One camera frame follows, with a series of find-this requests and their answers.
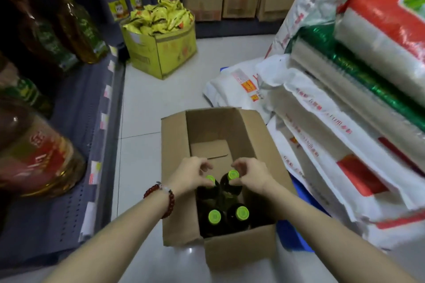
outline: human arm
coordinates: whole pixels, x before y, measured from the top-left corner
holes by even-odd
[[[339,282],[416,282],[369,242],[279,185],[265,163],[255,158],[241,158],[233,167],[242,177],[230,184],[245,185],[268,198],[282,219],[290,221],[300,232]]]
[[[209,179],[200,177],[208,169],[212,169],[212,165],[206,158],[185,158],[163,185],[173,191],[177,201],[198,186],[213,186]],[[118,282],[146,237],[167,211],[168,203],[166,191],[154,191],[63,260],[44,283]]]

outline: hand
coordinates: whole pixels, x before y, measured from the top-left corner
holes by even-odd
[[[241,176],[229,182],[232,186],[243,185],[257,194],[264,195],[265,186],[276,182],[266,164],[256,158],[239,158],[232,163],[232,167]]]
[[[199,186],[213,187],[215,184],[210,179],[202,177],[204,172],[212,168],[207,158],[184,158],[164,186],[170,188],[176,197]]]

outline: red beaded bracelet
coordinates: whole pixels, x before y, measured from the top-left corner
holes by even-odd
[[[174,194],[173,191],[165,186],[162,185],[161,182],[156,182],[155,185],[153,185],[151,188],[149,188],[148,190],[146,190],[146,193],[143,195],[143,199],[145,199],[147,196],[149,196],[151,193],[153,193],[155,190],[166,190],[169,193],[169,198],[170,198],[170,202],[168,203],[168,209],[165,212],[164,216],[162,216],[162,219],[167,218],[168,216],[171,215],[171,213],[173,212],[174,209]]]

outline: green bottle cap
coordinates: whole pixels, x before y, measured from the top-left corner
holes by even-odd
[[[240,206],[236,210],[236,218],[240,221],[246,221],[249,217],[249,210],[245,206]]]
[[[214,176],[206,176],[207,179],[210,179],[215,186],[215,178]]]
[[[239,173],[236,170],[229,171],[229,173],[227,174],[227,179],[232,180],[236,178],[239,178]]]
[[[208,214],[208,220],[212,225],[217,225],[221,221],[221,214],[218,210],[214,209]]]

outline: person's left hand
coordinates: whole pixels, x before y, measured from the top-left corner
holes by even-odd
[[[176,197],[199,186],[213,187],[215,184],[203,176],[204,172],[212,168],[213,165],[207,158],[184,158],[164,186],[170,188]]]

